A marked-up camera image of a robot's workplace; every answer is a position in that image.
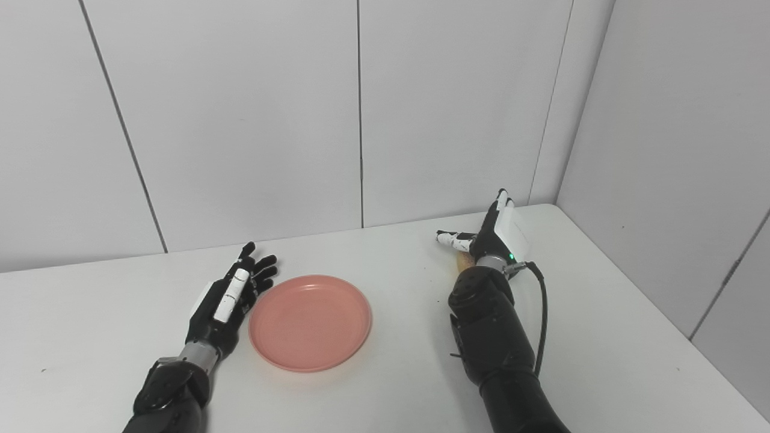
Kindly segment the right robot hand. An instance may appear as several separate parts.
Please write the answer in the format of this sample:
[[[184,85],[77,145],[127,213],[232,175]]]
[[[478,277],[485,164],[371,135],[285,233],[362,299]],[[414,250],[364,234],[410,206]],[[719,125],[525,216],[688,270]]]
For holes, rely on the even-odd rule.
[[[497,257],[506,265],[523,263],[531,241],[522,215],[506,189],[499,189],[476,233],[438,230],[436,241],[459,252],[468,253],[474,263],[485,257]]]

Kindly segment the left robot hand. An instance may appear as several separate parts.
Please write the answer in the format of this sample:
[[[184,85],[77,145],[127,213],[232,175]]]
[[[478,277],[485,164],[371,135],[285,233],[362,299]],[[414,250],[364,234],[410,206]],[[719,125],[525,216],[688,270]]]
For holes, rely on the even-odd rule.
[[[189,319],[185,343],[206,343],[221,360],[239,342],[239,329],[259,295],[273,286],[278,274],[277,257],[252,257],[253,242],[245,244],[224,277],[213,282]]]

